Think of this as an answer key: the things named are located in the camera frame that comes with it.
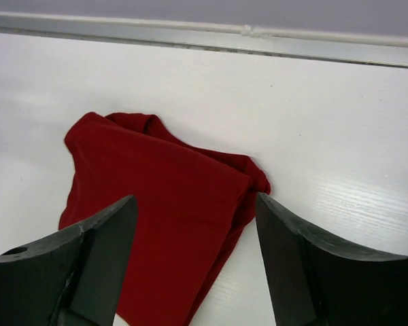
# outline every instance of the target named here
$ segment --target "gray wall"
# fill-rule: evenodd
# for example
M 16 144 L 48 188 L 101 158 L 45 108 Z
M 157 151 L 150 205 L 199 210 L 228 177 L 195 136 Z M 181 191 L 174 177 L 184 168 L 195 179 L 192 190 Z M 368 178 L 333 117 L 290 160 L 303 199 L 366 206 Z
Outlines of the gray wall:
M 0 11 L 408 37 L 408 0 L 0 0 Z

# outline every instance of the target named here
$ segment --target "black plastic part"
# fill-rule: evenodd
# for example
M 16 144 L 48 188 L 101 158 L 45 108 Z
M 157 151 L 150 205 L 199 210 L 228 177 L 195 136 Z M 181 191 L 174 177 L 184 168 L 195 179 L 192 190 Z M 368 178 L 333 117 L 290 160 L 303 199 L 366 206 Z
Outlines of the black plastic part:
M 265 194 L 256 222 L 277 326 L 408 326 L 408 257 L 335 236 Z
M 0 256 L 0 326 L 112 325 L 136 222 L 129 196 Z

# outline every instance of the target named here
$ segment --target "folded cloth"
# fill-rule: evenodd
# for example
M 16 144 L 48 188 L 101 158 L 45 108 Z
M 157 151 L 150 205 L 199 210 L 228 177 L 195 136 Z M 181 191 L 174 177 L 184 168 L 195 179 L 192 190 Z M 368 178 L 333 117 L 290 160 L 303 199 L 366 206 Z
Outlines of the folded cloth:
M 87 113 L 65 144 L 75 175 L 59 229 L 135 195 L 118 314 L 133 326 L 188 325 L 255 216 L 257 192 L 271 191 L 265 174 L 247 156 L 181 142 L 155 115 Z

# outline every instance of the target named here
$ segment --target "white surface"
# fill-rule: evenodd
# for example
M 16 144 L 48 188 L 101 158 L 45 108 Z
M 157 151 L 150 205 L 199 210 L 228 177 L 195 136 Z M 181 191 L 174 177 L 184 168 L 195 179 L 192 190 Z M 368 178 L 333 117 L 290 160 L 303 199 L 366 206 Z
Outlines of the white surface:
M 246 153 L 295 213 L 408 255 L 408 69 L 0 35 L 0 253 L 56 230 L 87 111 Z M 251 223 L 192 325 L 274 324 Z

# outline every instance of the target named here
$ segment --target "fabric fold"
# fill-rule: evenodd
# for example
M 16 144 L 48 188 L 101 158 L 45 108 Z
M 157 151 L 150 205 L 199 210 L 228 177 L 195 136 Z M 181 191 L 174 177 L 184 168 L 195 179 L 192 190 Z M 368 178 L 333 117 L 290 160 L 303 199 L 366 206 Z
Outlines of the fabric fold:
M 265 174 L 247 156 L 183 143 L 155 115 L 87 113 L 65 144 L 75 175 L 59 229 L 135 195 L 118 314 L 133 326 L 188 325 L 254 218 L 257 192 L 271 191 Z

